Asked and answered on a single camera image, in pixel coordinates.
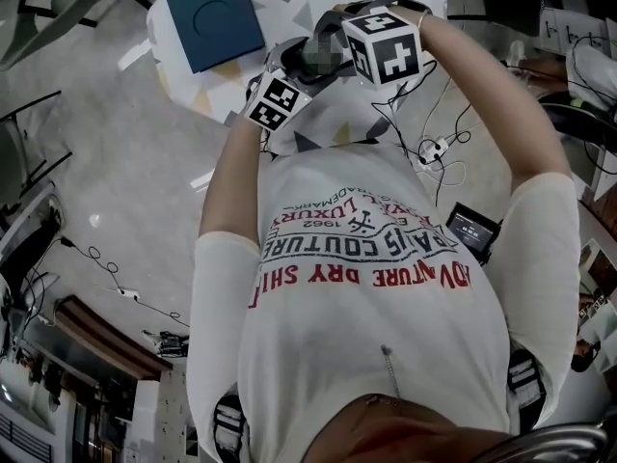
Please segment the person's neck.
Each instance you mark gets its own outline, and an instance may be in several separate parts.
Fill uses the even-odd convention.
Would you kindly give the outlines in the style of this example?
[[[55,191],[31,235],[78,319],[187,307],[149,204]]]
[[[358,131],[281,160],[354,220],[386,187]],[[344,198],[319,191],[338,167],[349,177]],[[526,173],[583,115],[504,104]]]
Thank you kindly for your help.
[[[461,427],[425,406],[365,395],[313,439],[303,463],[470,463],[510,436]]]

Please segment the white printed paper sheet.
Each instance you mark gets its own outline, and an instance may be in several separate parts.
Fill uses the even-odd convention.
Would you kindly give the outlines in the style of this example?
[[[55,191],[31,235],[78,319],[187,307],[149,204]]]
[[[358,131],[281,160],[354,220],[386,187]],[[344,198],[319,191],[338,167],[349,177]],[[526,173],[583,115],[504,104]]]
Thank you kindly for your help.
[[[576,43],[587,43],[617,60],[617,22],[587,14],[545,8],[540,20],[536,46],[565,55]]]

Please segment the green cup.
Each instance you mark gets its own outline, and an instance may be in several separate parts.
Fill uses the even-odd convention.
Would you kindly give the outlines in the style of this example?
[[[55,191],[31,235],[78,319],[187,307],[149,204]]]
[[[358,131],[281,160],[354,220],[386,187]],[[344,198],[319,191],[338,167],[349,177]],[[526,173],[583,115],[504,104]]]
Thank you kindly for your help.
[[[303,64],[303,74],[313,80],[315,77],[322,75],[329,75],[333,73],[337,68],[337,65],[332,65],[331,63],[312,63],[312,62],[304,62]]]

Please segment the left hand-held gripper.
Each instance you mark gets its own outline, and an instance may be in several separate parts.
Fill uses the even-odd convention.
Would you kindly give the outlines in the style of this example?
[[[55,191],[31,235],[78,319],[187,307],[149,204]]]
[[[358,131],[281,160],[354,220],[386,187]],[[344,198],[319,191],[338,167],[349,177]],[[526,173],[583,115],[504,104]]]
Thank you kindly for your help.
[[[244,109],[247,121],[273,134],[291,130],[312,103],[312,97],[299,88],[328,87],[337,80],[336,73],[319,74],[305,69],[303,51],[308,40],[292,38],[270,50],[267,67],[250,87]]]

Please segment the black cabled device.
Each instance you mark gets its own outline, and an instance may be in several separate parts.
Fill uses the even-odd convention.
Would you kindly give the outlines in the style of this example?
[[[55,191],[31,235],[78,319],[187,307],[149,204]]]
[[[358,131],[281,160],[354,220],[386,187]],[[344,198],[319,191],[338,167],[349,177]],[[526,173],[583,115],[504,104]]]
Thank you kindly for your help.
[[[154,334],[143,330],[142,336],[150,343],[154,353],[161,358],[186,358],[188,356],[188,335],[178,335],[169,331]]]

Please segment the brown wooden board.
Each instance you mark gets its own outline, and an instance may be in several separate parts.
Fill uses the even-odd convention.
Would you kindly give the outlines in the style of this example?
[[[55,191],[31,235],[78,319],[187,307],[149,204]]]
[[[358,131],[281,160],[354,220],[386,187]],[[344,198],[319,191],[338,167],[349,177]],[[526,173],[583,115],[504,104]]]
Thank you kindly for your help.
[[[173,365],[115,328],[75,295],[59,302],[60,329],[93,354],[137,380],[159,380]]]

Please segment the dark blue flat box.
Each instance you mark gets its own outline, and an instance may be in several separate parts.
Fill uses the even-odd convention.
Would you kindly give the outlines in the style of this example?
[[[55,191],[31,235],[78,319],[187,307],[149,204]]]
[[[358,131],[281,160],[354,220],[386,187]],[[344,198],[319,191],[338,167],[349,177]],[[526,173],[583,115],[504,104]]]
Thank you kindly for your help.
[[[191,71],[265,47],[252,0],[167,0]]]

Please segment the person's right forearm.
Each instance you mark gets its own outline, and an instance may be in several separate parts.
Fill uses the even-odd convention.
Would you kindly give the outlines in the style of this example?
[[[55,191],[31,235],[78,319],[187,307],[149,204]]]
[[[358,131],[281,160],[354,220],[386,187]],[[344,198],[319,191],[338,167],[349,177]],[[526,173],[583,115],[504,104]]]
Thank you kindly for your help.
[[[569,176],[558,135],[535,97],[477,41],[433,15],[417,16],[420,40],[454,80],[507,163],[512,187],[543,174]]]

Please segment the black padded office chair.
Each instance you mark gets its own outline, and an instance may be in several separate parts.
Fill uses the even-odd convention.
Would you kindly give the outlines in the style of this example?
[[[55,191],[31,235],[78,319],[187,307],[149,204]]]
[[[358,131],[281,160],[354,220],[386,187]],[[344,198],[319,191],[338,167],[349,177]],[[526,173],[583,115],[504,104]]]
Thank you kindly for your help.
[[[587,110],[554,102],[544,102],[541,106],[555,129],[563,134],[596,144],[617,136],[616,126]]]

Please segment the black screen device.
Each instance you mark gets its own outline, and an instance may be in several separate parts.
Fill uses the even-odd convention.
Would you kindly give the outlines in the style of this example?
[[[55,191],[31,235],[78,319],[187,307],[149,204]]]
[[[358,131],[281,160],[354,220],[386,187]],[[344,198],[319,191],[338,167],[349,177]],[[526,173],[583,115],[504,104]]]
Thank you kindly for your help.
[[[488,262],[492,246],[500,233],[500,223],[457,203],[447,219],[446,226],[481,265]]]

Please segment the white storage cabinet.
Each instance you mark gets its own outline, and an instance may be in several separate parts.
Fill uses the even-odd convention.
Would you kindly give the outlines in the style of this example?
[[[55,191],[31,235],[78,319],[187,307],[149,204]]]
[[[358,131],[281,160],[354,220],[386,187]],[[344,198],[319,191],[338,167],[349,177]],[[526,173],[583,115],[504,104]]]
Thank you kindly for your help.
[[[157,381],[137,383],[122,463],[201,463],[185,365],[162,372]]]

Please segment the white shelf unit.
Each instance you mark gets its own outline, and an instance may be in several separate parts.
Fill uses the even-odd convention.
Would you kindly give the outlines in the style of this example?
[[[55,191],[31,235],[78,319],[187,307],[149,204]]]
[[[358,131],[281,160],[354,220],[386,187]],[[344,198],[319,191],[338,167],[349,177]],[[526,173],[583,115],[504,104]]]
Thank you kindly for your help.
[[[596,202],[617,185],[617,155],[587,142],[583,142],[583,148],[594,168],[590,189]]]

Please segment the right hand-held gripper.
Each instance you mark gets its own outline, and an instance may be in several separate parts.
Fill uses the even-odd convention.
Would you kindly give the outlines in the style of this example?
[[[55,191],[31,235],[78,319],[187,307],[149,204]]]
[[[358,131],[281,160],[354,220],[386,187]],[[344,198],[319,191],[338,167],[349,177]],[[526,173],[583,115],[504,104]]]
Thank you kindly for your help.
[[[314,37],[347,41],[352,59],[336,74],[357,74],[363,85],[415,85],[424,75],[419,25],[394,13],[393,7],[429,14],[414,0],[364,0],[326,11],[314,28]]]

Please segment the person's left forearm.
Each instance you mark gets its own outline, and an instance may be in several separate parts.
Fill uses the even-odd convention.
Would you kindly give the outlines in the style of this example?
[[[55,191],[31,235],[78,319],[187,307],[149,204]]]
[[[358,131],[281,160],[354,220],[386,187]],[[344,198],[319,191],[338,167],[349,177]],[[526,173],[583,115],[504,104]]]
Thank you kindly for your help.
[[[210,180],[199,235],[228,232],[258,242],[257,186],[261,128],[238,116]]]

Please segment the grey-green black frame chair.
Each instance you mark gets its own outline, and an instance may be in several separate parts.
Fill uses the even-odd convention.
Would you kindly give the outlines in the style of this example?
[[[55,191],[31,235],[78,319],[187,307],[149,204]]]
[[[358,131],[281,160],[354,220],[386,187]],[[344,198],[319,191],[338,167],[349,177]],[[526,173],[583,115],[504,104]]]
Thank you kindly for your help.
[[[57,41],[77,25],[94,28],[87,13],[101,0],[18,0],[16,7],[0,14],[0,71]],[[133,0],[145,9],[148,0]]]
[[[19,114],[61,94],[56,91],[44,95],[0,117],[0,208],[17,206],[39,182],[73,156],[68,150],[47,165],[47,159],[35,153],[27,131],[18,123]]]

